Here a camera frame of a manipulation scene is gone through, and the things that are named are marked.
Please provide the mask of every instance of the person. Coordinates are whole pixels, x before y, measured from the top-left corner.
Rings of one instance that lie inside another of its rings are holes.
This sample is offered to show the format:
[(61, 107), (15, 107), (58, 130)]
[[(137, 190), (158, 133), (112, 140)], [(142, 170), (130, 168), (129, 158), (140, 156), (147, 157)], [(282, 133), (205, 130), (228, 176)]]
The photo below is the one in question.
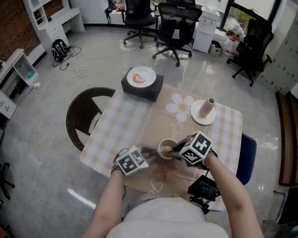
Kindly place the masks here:
[[(263, 238), (251, 199), (242, 183), (212, 152), (203, 164), (208, 167), (221, 193), (232, 237)], [(82, 238), (228, 237), (223, 228), (206, 222), (198, 206), (182, 198), (147, 200), (128, 212), (122, 222), (123, 195), (124, 173), (114, 165)]]

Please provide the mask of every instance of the checkered tablecloth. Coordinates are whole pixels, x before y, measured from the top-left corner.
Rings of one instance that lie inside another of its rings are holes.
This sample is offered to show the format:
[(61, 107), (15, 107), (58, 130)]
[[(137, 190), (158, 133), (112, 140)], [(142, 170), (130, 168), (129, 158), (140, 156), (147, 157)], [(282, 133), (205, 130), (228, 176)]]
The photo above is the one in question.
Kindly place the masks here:
[[(81, 161), (110, 177), (113, 159), (122, 148), (130, 148), (137, 142), (155, 148), (159, 140), (164, 138), (180, 141), (194, 131), (201, 130), (213, 141), (213, 149), (219, 159), (235, 174), (241, 144), (242, 114), (216, 103), (216, 120), (211, 125), (201, 126), (193, 121), (188, 110), (190, 103), (199, 99), (203, 98), (165, 85), (156, 103), (118, 89), (88, 139), (80, 156)], [(174, 104), (178, 105), (175, 112), (167, 108)], [(186, 109), (187, 116), (180, 114), (183, 109)], [(168, 195), (188, 199), (188, 186), (202, 174), (205, 172), (188, 168), (184, 162), (157, 159), (148, 170), (126, 177), (126, 183), (143, 192), (159, 194), (160, 191), (167, 191)], [(212, 202), (210, 209), (224, 210), (222, 198)]]

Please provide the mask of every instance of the brick wall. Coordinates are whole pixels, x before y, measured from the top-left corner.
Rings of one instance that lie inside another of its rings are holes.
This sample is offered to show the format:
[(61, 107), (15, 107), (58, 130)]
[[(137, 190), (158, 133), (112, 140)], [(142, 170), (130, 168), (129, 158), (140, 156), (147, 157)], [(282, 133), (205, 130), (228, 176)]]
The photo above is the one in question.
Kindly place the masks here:
[[(53, 0), (44, 9), (52, 15), (63, 7), (60, 2)], [(0, 0), (0, 59), (7, 60), (17, 48), (29, 55), (39, 44), (23, 0)]]

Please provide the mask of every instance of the black box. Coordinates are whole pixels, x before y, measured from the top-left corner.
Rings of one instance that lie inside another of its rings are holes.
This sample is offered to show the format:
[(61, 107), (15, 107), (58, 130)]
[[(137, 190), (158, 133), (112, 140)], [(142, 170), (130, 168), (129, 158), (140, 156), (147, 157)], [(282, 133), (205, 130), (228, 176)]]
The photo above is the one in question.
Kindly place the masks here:
[(123, 91), (125, 93), (130, 93), (155, 102), (158, 98), (158, 95), (163, 85), (163, 76), (156, 74), (155, 82), (152, 85), (144, 88), (137, 88), (129, 84), (127, 81), (127, 75), (131, 69), (132, 67), (130, 67), (130, 69), (127, 71), (126, 75), (124, 76), (123, 80), (121, 81)]

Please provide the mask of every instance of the gray floor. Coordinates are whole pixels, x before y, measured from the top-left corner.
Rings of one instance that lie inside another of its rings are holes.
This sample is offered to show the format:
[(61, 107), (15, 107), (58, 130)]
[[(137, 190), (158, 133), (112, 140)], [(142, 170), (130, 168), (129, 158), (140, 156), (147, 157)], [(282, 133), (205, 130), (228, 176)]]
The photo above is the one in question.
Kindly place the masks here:
[[(107, 178), (82, 164), (80, 151), (69, 139), (65, 120), (71, 101), (85, 89), (97, 86), (117, 88), (124, 73), (131, 66), (149, 66), (164, 75), (164, 83), (205, 98), (213, 97), (223, 105), (243, 113), (243, 132), (257, 141), (257, 155), (253, 175), (246, 188), (252, 198), (261, 223), (273, 215), (270, 206), (276, 201), (273, 190), (278, 187), (281, 158), (281, 132), (275, 94), (254, 84), (227, 65), (226, 55), (214, 58), (194, 51), (179, 52), (181, 66), (168, 54), (157, 56), (152, 38), (144, 38), (143, 50), (139, 40), (128, 41), (126, 29), (87, 27), (84, 33), (72, 33), (69, 42), (82, 47), (82, 52), (69, 60), (69, 68), (90, 69), (86, 78), (72, 78), (74, 72), (56, 76), (42, 93), (32, 91), (24, 98), (12, 119), (7, 123), (0, 150), (0, 162), (10, 163), (8, 177), (16, 188), (10, 190), (11, 200), (4, 200), (0, 216), (12, 226), (17, 238), (78, 237), (88, 225)], [(52, 60), (45, 56), (36, 66), (44, 87), (59, 72), (52, 68)], [(134, 195), (128, 191), (128, 197)], [(230, 234), (226, 211), (207, 215)]]

